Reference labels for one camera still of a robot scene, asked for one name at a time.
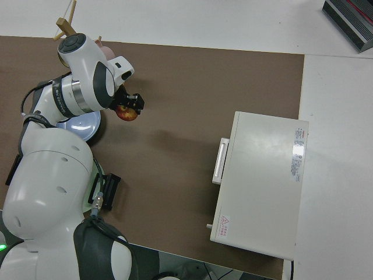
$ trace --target red apple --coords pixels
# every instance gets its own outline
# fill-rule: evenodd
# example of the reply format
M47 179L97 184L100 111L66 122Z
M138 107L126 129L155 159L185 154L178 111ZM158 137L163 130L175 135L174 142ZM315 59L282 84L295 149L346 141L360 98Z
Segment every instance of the red apple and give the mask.
M119 118L125 121L133 121L138 117L138 114L134 109L125 107L123 105L118 105L115 112Z

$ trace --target brown tabletop surface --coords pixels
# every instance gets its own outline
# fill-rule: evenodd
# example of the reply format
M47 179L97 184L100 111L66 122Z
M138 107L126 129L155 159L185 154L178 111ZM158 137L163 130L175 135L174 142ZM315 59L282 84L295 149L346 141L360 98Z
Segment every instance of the brown tabletop surface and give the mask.
M0 37L0 206L22 128L19 106L40 81L69 70L50 38ZM281 279L283 260L209 240L219 186L212 184L221 137L235 111L298 118L303 55L107 43L135 68L133 122L102 112L93 155L122 177L106 222L131 243Z

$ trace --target warning label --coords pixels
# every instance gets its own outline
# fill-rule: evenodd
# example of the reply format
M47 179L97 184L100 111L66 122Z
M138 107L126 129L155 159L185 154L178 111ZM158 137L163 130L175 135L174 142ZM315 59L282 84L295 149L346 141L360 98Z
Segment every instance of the warning label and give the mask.
M227 238L230 219L231 218L229 216L225 216L225 215L220 216L219 237Z
M293 157L291 159L290 174L295 182L300 182L302 177L302 163L304 158L305 130L298 128L294 134Z

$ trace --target white table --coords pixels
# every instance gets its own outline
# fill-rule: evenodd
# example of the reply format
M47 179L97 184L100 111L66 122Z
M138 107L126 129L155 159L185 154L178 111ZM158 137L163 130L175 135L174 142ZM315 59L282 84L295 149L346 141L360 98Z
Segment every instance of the white table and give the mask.
M0 35L52 37L68 2L2 1ZM294 279L370 279L373 66L362 58L373 49L358 54L322 5L78 0L73 27L108 41L306 54L300 119L310 128Z

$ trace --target white box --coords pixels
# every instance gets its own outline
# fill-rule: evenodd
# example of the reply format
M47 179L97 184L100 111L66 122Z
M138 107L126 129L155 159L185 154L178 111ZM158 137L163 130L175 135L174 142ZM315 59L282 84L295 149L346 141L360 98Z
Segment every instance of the white box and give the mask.
M308 122L236 112L210 239L293 260Z

